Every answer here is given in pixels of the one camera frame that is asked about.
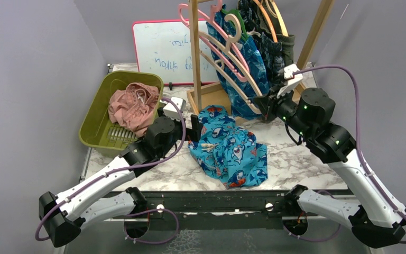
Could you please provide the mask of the blue leaf print shorts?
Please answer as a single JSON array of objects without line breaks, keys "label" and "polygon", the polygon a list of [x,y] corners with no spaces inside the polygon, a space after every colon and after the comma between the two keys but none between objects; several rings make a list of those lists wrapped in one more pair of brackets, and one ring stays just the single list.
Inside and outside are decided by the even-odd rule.
[{"label": "blue leaf print shorts", "polygon": [[[243,26],[243,20],[240,16],[240,12],[235,9],[227,11],[225,4],[222,6],[222,9],[219,12],[215,13],[214,22],[218,24],[218,26],[220,26],[227,34],[233,35],[236,33],[235,25],[232,21],[225,21],[225,16],[227,14],[234,14],[239,20],[240,25]],[[236,42],[236,46],[248,65],[249,76],[261,91],[261,94],[264,95],[270,88],[266,77],[264,61],[259,50],[257,49],[254,38],[247,33],[244,28],[241,29],[241,33],[241,38],[238,42]],[[226,75],[232,79],[232,81],[239,87],[240,90],[242,90],[248,99],[252,99],[253,97],[257,96],[254,86],[249,81],[243,82],[239,80],[222,60],[218,65],[221,66],[221,70],[223,70],[224,73],[226,73]],[[252,111],[252,109],[247,105],[241,95],[236,91],[236,89],[224,75],[218,71],[217,76],[222,88],[225,90],[230,100],[233,117],[241,117],[248,120],[260,117],[259,114]]]}]

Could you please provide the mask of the blue shark print shorts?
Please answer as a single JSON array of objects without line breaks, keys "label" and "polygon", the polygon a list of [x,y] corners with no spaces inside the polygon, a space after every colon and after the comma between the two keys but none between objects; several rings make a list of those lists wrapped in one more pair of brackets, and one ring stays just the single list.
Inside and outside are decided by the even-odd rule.
[{"label": "blue shark print shorts", "polygon": [[206,175],[227,189],[259,186],[268,179],[267,146],[236,125],[223,106],[207,106],[198,120],[203,124],[200,139],[188,148]]}]

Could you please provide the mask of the pink shorts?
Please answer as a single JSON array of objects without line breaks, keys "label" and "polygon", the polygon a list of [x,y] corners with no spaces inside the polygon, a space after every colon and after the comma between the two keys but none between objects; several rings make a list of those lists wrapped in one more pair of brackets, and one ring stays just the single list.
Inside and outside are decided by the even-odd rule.
[{"label": "pink shorts", "polygon": [[118,89],[109,100],[110,121],[138,138],[144,136],[153,122],[159,95],[157,87],[144,83],[130,83],[124,90]]}]

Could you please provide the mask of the pink plastic hanger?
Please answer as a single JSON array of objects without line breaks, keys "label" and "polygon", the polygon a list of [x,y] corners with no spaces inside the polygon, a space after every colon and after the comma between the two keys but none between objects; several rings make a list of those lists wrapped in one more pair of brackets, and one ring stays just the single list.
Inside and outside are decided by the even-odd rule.
[{"label": "pink plastic hanger", "polygon": [[217,32],[221,35],[225,44],[220,43],[217,39],[210,36],[205,32],[199,32],[200,39],[210,47],[211,51],[217,54],[224,62],[225,65],[235,74],[235,76],[242,82],[247,81],[247,77],[240,73],[241,70],[249,73],[249,67],[240,52],[240,49],[236,45],[236,42],[240,39],[240,35],[232,36],[227,34],[223,28],[215,22],[215,14],[222,10],[223,2],[217,1],[215,5],[210,7],[210,14],[207,15],[201,10],[197,10],[198,16],[201,16],[206,22],[208,22]]}]

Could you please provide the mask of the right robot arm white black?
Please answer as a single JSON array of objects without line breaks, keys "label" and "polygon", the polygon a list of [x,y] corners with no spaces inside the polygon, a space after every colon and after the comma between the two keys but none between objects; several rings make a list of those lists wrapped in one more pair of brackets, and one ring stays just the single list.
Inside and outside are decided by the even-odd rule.
[{"label": "right robot arm white black", "polygon": [[367,168],[352,135],[330,120],[335,102],[324,90],[306,89],[298,102],[272,90],[253,101],[266,120],[281,119],[296,131],[310,152],[334,170],[357,198],[357,203],[349,204],[297,185],[283,198],[281,208],[286,214],[321,215],[350,229],[371,248],[403,243],[406,206]]}]

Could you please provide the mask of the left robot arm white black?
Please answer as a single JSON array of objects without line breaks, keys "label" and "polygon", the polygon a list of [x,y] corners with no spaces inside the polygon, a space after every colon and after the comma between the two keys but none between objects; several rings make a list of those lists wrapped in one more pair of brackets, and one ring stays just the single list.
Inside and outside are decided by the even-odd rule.
[{"label": "left robot arm white black", "polygon": [[[203,124],[191,116],[191,128],[184,119],[161,116],[147,128],[145,136],[129,144],[107,166],[78,185],[58,194],[45,192],[39,197],[38,241],[50,240],[54,247],[73,241],[91,224],[111,217],[144,213],[146,199],[136,187],[107,198],[116,187],[128,183],[158,164],[175,156],[186,141],[200,139]],[[167,156],[171,148],[176,150]]]}]

